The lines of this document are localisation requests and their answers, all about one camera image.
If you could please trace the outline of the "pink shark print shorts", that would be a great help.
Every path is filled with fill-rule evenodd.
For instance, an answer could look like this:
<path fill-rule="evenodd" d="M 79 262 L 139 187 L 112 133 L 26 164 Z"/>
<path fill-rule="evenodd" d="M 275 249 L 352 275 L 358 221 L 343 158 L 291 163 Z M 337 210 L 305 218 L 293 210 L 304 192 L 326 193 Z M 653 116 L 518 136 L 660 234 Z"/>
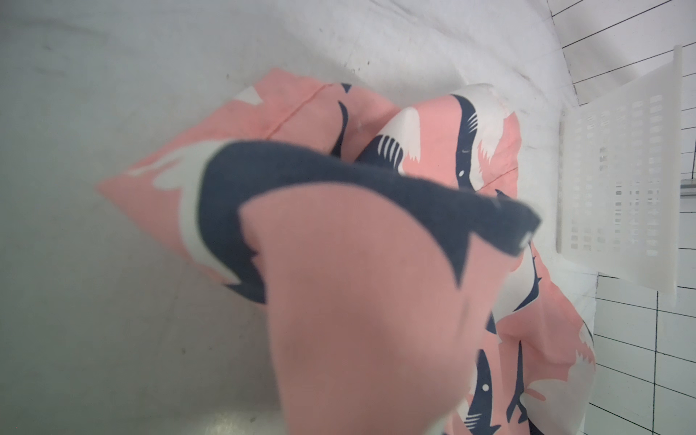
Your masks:
<path fill-rule="evenodd" d="M 594 340 L 487 84 L 401 109 L 275 69 L 100 192 L 263 306 L 291 434 L 576 434 Z"/>

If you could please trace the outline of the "white perforated plastic basket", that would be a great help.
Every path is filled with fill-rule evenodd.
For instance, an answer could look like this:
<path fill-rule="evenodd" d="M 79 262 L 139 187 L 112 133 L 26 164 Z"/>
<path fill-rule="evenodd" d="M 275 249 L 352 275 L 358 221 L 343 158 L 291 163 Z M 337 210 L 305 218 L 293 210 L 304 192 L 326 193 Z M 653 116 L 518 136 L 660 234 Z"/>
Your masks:
<path fill-rule="evenodd" d="M 683 49 L 561 123 L 556 250 L 665 295 L 677 289 Z"/>

